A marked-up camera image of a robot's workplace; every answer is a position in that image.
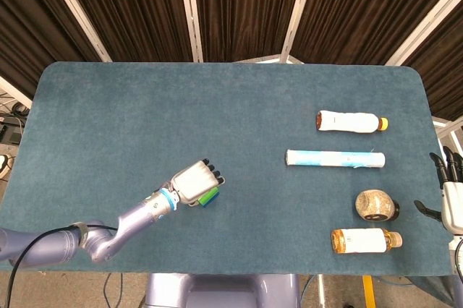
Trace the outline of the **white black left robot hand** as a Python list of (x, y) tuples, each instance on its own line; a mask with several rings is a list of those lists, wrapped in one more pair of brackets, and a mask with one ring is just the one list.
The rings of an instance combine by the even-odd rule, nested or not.
[(175, 174), (170, 187), (179, 196), (183, 205), (195, 206), (198, 200), (213, 188), (225, 183), (225, 178), (215, 166), (204, 158)]

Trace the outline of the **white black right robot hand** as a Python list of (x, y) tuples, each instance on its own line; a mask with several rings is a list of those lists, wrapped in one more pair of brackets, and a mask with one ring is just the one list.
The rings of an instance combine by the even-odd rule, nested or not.
[(441, 211), (432, 210), (415, 200), (415, 207), (425, 216), (442, 223), (443, 227), (455, 236), (462, 235), (462, 156), (443, 146), (446, 163), (435, 153), (430, 153), (436, 167), (441, 189)]

